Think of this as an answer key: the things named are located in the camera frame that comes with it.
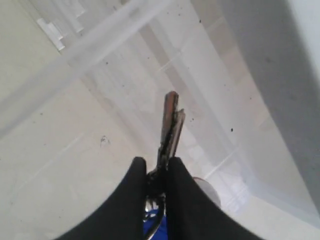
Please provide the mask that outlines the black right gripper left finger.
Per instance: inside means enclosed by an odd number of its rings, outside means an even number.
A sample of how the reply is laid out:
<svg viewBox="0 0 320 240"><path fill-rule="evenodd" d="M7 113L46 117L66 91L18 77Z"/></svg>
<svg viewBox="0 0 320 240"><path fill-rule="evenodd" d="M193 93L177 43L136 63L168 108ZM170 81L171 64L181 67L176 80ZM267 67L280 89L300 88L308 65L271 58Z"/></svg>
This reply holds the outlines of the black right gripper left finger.
<svg viewBox="0 0 320 240"><path fill-rule="evenodd" d="M103 204L58 240L143 240L146 161L135 157L120 184Z"/></svg>

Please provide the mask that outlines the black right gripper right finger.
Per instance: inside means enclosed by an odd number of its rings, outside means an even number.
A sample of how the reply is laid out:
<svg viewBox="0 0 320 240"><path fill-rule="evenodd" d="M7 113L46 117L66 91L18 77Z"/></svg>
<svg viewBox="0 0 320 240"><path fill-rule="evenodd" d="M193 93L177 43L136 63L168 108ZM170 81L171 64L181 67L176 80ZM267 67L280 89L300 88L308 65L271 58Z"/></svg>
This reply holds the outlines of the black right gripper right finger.
<svg viewBox="0 0 320 240"><path fill-rule="evenodd" d="M169 240L260 240L229 217L201 190L179 157L165 174Z"/></svg>

